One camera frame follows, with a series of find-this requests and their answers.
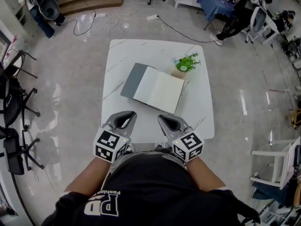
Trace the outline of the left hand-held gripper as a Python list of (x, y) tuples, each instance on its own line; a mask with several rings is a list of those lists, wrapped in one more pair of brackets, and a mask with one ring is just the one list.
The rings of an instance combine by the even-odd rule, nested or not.
[(95, 156), (114, 163), (126, 151), (131, 142), (137, 114), (134, 111), (121, 111), (112, 114), (106, 121), (113, 129), (99, 128), (95, 136)]

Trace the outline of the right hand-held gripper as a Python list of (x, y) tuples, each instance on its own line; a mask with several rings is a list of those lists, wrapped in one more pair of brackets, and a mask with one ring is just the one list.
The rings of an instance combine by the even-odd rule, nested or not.
[[(171, 140), (172, 152), (181, 160), (189, 162), (199, 157), (203, 152), (204, 140), (187, 122), (172, 114), (161, 114), (158, 123), (163, 134)], [(174, 138), (175, 132), (183, 132)]]

